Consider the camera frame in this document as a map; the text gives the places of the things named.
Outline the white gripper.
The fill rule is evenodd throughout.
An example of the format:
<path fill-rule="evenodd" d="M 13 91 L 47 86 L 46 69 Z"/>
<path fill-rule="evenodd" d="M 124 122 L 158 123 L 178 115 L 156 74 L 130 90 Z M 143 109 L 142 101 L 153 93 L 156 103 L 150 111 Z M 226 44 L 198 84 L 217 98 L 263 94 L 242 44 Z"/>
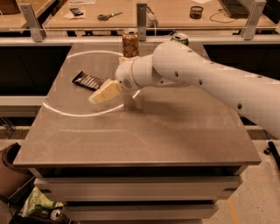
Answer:
<path fill-rule="evenodd" d="M 99 104 L 117 97 L 123 90 L 135 91 L 140 87 L 133 76 L 133 64 L 137 57 L 120 57 L 119 66 L 115 71 L 116 80 L 108 79 L 101 87 L 88 97 L 92 104 Z"/>

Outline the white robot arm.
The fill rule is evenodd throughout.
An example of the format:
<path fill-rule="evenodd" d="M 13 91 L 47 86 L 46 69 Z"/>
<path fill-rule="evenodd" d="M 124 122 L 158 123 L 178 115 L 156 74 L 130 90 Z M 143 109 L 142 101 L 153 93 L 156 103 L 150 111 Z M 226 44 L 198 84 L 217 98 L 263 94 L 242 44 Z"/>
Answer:
<path fill-rule="evenodd" d="M 182 84 L 203 89 L 280 138 L 279 80 L 214 63 L 176 41 L 160 44 L 147 56 L 121 57 L 115 78 L 106 80 L 89 101 L 97 104 L 123 91 Z"/>

